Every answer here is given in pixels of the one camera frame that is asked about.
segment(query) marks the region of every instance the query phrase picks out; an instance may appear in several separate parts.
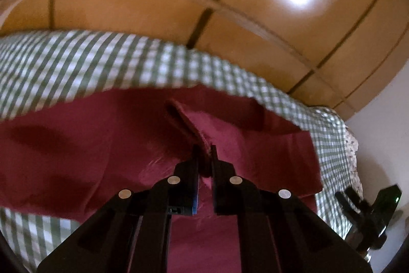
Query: black mechanical device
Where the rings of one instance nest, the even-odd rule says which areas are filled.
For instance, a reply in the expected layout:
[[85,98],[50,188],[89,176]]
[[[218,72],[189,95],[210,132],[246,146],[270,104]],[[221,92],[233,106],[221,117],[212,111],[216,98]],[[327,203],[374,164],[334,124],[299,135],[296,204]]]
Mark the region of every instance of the black mechanical device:
[[[38,273],[166,272],[172,215],[198,205],[199,149],[151,190],[114,195],[45,258]],[[244,273],[370,273],[369,264],[288,190],[236,175],[212,147],[213,207],[237,215]]]
[[[359,212],[351,207],[345,195]],[[335,197],[342,212],[353,225],[346,238],[348,244],[362,255],[369,249],[380,249],[386,242],[386,228],[396,211],[402,191],[396,184],[382,189],[373,205],[361,199],[352,187],[345,190],[345,195],[337,192]]]

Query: maroon fabric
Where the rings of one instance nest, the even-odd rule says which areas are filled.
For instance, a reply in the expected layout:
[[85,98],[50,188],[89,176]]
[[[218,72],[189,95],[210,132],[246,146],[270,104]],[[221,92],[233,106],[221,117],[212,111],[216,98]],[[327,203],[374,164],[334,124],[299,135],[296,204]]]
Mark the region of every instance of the maroon fabric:
[[[322,185],[309,132],[204,86],[110,90],[3,122],[0,206],[84,221],[119,190],[171,175],[194,143],[206,152],[215,144],[238,175],[316,210]],[[240,271],[235,218],[214,216],[210,187],[201,177],[198,214],[173,219],[169,272]]]

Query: white wall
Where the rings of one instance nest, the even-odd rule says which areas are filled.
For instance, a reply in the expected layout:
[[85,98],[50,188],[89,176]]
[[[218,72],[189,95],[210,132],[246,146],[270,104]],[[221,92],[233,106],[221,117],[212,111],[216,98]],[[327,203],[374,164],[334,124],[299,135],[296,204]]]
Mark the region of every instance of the white wall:
[[371,264],[378,273],[402,244],[409,216],[409,62],[347,125],[359,143],[357,165],[364,197],[373,202],[381,188],[396,183],[402,190],[398,208],[404,215],[388,231],[384,247],[373,252]]

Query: silver rivet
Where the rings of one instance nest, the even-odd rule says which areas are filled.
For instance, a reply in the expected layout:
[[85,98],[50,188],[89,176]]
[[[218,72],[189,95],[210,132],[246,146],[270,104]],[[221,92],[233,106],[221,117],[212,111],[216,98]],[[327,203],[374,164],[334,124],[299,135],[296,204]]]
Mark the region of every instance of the silver rivet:
[[230,183],[234,185],[239,185],[243,183],[243,179],[240,176],[233,176],[233,177],[230,177]]
[[282,189],[279,191],[279,196],[283,199],[288,199],[291,197],[291,192],[286,189]]
[[171,176],[168,178],[168,183],[171,185],[179,184],[180,183],[180,178],[177,176]]
[[132,192],[131,192],[130,190],[128,190],[128,189],[123,189],[123,190],[119,191],[119,193],[118,193],[118,196],[119,196],[121,199],[127,199],[127,198],[129,198],[131,195],[132,195]]

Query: checkered cloth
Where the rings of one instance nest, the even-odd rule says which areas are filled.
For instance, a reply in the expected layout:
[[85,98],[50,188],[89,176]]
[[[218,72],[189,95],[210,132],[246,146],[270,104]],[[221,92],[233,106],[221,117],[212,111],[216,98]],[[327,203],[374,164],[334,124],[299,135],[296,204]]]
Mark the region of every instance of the checkered cloth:
[[[330,109],[306,107],[228,61],[159,39],[84,30],[35,31],[0,39],[2,120],[111,88],[190,87],[199,83],[255,98],[310,132],[324,186],[316,195],[318,215],[344,237],[350,224],[334,193],[350,186],[351,176],[345,125]],[[1,232],[31,272],[78,226],[76,221],[0,208]]]

